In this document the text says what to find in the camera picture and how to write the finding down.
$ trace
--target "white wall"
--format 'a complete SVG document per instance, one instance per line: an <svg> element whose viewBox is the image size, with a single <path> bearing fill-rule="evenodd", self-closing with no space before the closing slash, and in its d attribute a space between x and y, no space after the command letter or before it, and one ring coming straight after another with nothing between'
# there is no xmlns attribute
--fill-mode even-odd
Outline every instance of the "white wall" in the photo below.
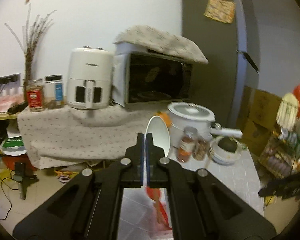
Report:
<svg viewBox="0 0 300 240"><path fill-rule="evenodd" d="M295 0L242 3L247 25L253 28L248 49L252 48L251 57L260 67L259 88L282 97L300 82L300 8ZM256 51L253 43L258 42Z"/></svg>
<svg viewBox="0 0 300 240"><path fill-rule="evenodd" d="M126 28L150 25L181 35L181 0L31 0L30 22L37 14L57 10L54 25L38 48L35 78L62 74L67 78L70 52L82 46L114 51L116 35ZM3 25L8 23L22 37L28 5L25 0L0 0L0 76L24 74L24 56L17 41Z"/></svg>

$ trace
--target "glass jar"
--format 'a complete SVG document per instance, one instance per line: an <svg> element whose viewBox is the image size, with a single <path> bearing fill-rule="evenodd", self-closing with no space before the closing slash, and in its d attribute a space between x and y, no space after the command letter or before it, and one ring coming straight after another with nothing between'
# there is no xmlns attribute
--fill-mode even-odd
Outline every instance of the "glass jar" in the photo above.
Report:
<svg viewBox="0 0 300 240"><path fill-rule="evenodd" d="M57 109L64 106L62 75L45 77L44 95L46 108Z"/></svg>
<svg viewBox="0 0 300 240"><path fill-rule="evenodd" d="M44 110L44 94L42 79L29 80L26 87L28 105L31 112Z"/></svg>
<svg viewBox="0 0 300 240"><path fill-rule="evenodd" d="M180 142L180 148L177 153L179 162L187 162L194 151L197 140L198 130L194 127L187 126L183 130L183 137Z"/></svg>
<svg viewBox="0 0 300 240"><path fill-rule="evenodd" d="M202 161L206 153L209 151L209 147L209 142L203 137L199 137L193 152L193 158L197 161Z"/></svg>

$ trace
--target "wooden shelf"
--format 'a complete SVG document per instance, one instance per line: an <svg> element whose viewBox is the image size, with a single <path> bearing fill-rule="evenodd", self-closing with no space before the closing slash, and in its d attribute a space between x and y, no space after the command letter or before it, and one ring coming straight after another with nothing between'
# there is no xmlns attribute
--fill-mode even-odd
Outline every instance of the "wooden shelf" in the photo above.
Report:
<svg viewBox="0 0 300 240"><path fill-rule="evenodd" d="M17 114L0 114L0 120L9 120L9 119L17 119Z"/></svg>

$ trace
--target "metal screw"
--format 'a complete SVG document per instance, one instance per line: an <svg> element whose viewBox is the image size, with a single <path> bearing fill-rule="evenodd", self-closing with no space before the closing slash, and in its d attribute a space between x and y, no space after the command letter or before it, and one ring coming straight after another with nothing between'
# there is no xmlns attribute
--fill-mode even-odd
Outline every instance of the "metal screw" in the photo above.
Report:
<svg viewBox="0 0 300 240"><path fill-rule="evenodd" d="M221 130L222 126L219 123L215 123L214 127L216 128L216 130Z"/></svg>
<svg viewBox="0 0 300 240"><path fill-rule="evenodd" d="M129 164L131 163L131 160L130 160L129 158L122 158L122 159L120 160L120 163L121 163L122 165L129 165Z"/></svg>
<svg viewBox="0 0 300 240"><path fill-rule="evenodd" d="M206 169L200 169L197 171L198 175L201 176L201 177L205 177L208 175L208 172Z"/></svg>
<svg viewBox="0 0 300 240"><path fill-rule="evenodd" d="M81 173L83 176L89 177L93 173L93 170L89 168L85 168L84 170L81 171Z"/></svg>
<svg viewBox="0 0 300 240"><path fill-rule="evenodd" d="M159 162L160 162L161 164L164 164L164 165L168 164L169 161L170 161L170 159L167 158L167 157L162 157L162 158L160 158L160 160L159 160Z"/></svg>

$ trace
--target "blue label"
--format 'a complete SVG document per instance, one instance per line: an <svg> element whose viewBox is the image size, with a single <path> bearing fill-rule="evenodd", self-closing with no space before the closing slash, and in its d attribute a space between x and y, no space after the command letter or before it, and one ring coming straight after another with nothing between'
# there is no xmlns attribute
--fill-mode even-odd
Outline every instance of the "blue label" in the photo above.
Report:
<svg viewBox="0 0 300 240"><path fill-rule="evenodd" d="M63 100L62 83L56 83L55 90L56 90L56 101L62 101Z"/></svg>

